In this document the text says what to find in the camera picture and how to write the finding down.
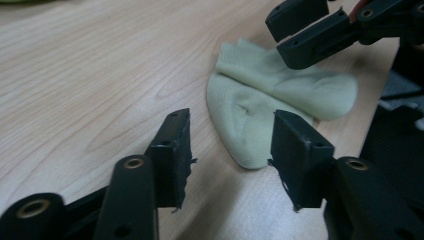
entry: screw hole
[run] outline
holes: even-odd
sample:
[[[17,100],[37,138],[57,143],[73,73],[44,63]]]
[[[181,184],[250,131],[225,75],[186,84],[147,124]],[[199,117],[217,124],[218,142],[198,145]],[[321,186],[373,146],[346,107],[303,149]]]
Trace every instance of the screw hole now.
[[[50,201],[46,199],[37,199],[31,201],[19,208],[16,216],[18,218],[31,218],[43,213],[50,206]]]
[[[362,12],[362,17],[370,17],[373,13],[371,9],[366,9]]]
[[[346,162],[346,164],[349,167],[356,169],[356,170],[359,170],[359,171],[368,170],[368,166],[365,163],[358,161],[358,160],[349,160],[349,161]]]
[[[143,160],[134,158],[126,161],[124,167],[128,169],[134,169],[143,166],[143,164]]]
[[[115,229],[114,235],[117,238],[124,238],[130,235],[131,232],[132,232],[131,226],[129,226],[128,224],[124,224]]]

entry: cloth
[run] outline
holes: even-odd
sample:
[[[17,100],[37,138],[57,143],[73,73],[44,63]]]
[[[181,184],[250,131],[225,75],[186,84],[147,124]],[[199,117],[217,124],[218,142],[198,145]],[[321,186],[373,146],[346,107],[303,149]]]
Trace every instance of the cloth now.
[[[207,87],[212,121],[234,160],[242,167],[267,165],[273,112],[286,110],[312,123],[333,120],[352,108],[355,79],[316,67],[287,68],[276,49],[265,50],[246,40],[223,44]]]

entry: wooden table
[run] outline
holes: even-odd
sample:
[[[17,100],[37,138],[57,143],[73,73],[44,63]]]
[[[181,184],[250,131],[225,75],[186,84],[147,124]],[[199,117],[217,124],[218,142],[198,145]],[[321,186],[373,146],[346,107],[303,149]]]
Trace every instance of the wooden table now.
[[[183,209],[159,210],[161,239],[326,239],[322,210],[294,213],[275,169],[247,171],[231,159],[206,106],[221,43],[275,47],[264,20],[279,3],[0,5],[0,211],[33,193],[69,203],[107,185],[116,161],[143,153],[168,113],[190,108],[199,162]],[[354,3],[330,4],[349,11]],[[319,64],[360,86],[350,114],[317,125],[336,157],[358,155],[396,44],[355,44]]]

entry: robotic arm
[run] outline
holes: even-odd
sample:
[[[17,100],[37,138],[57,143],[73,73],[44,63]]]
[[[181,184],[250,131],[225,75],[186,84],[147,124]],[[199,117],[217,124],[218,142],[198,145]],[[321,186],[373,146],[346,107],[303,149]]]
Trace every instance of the robotic arm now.
[[[327,0],[288,0],[270,12],[266,24],[274,40],[292,36],[277,46],[289,68],[307,68],[356,41],[370,45],[400,37],[411,45],[424,43],[424,1],[374,0],[357,11],[354,22],[340,9],[304,29],[328,14]]]

